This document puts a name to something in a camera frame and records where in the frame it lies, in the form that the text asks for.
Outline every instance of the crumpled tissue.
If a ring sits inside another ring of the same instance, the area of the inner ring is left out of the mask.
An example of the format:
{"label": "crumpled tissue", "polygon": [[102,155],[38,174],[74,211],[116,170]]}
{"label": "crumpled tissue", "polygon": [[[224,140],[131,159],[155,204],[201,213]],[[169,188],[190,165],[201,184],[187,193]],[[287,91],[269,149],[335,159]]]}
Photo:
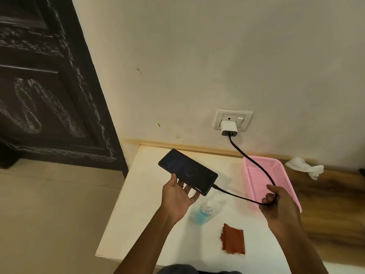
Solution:
{"label": "crumpled tissue", "polygon": [[319,174],[323,173],[324,170],[323,166],[310,166],[301,158],[294,158],[285,163],[285,165],[297,171],[308,172],[313,180],[316,180],[319,177]]}

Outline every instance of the white table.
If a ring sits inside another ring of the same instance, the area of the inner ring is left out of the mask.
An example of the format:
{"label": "white table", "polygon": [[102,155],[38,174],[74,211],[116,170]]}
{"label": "white table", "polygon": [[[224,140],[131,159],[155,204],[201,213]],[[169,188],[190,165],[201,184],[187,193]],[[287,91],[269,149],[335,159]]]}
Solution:
{"label": "white table", "polygon": [[[96,256],[121,261],[142,233],[161,204],[162,186],[170,174],[158,166],[169,149],[140,146],[125,180]],[[182,151],[185,155],[218,173],[216,184],[232,193],[247,196],[242,181],[242,159]],[[202,226],[194,213],[201,203],[211,200],[213,216]],[[223,224],[244,231],[246,255],[222,251]],[[249,202],[215,189],[200,196],[186,216],[167,237],[158,265],[190,264],[207,272],[290,273],[284,254],[267,227],[261,212]],[[330,273],[365,273],[364,268],[326,263]]]}

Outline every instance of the electrical outlet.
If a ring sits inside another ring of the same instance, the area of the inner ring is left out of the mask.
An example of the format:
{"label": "electrical outlet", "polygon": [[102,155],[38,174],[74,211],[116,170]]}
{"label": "electrical outlet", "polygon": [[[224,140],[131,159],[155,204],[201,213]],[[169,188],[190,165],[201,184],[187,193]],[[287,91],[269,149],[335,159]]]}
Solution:
{"label": "electrical outlet", "polygon": [[234,110],[217,110],[217,114],[214,120],[214,129],[220,130],[220,124],[222,120],[230,120],[236,122],[238,131],[246,131],[253,111],[234,111]]}

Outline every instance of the smartphone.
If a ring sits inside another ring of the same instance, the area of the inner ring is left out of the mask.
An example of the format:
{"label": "smartphone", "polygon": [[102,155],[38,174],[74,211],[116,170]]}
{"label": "smartphone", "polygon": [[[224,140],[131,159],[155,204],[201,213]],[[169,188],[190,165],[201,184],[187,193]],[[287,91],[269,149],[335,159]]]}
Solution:
{"label": "smartphone", "polygon": [[172,149],[158,163],[164,170],[176,174],[176,177],[192,189],[206,196],[218,174],[193,159]]}

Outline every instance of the black charging cable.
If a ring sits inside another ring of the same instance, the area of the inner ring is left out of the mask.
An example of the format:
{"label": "black charging cable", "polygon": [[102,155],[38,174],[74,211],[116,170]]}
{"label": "black charging cable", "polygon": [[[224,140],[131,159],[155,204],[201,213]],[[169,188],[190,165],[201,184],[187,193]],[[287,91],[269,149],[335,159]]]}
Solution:
{"label": "black charging cable", "polygon": [[[231,133],[228,133],[228,137],[229,137],[229,141],[231,142],[231,144],[233,145],[233,147],[235,147],[238,150],[238,152],[240,152],[242,154],[242,156],[244,156],[245,158],[247,158],[249,161],[251,161],[252,163],[254,163],[256,166],[258,166],[258,168],[260,168],[266,174],[266,176],[270,179],[271,183],[276,186],[274,180],[271,178],[271,176],[269,175],[269,173],[261,165],[259,165],[256,161],[254,161],[252,158],[250,158],[248,155],[246,155],[244,152],[242,152],[241,149],[238,148],[237,145],[235,145],[233,143],[233,141],[231,139]],[[263,206],[269,206],[269,205],[275,204],[276,203],[276,198],[277,198],[277,194],[275,194],[274,201],[272,201],[270,203],[260,203],[260,202],[256,202],[256,201],[251,200],[251,199],[248,199],[248,198],[244,198],[244,197],[241,197],[241,196],[238,196],[238,195],[234,195],[232,193],[229,193],[229,192],[227,192],[227,191],[219,188],[215,184],[212,185],[212,188],[217,189],[217,190],[219,190],[219,191],[221,191],[223,193],[226,193],[226,194],[229,194],[229,195],[232,195],[232,196],[235,196],[235,197],[238,197],[238,198],[241,198],[241,199],[244,199],[244,200],[247,200],[247,201],[256,203],[256,204],[259,204],[259,205],[263,205]]]}

